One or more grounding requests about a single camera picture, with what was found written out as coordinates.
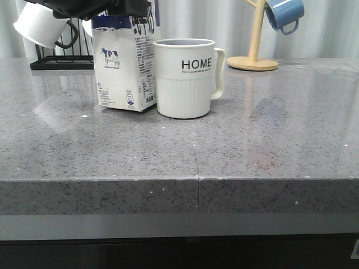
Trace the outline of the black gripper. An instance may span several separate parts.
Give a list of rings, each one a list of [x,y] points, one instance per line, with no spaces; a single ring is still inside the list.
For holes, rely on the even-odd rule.
[[[90,20],[107,11],[114,16],[146,17],[149,1],[146,0],[27,0],[52,10],[55,18]]]

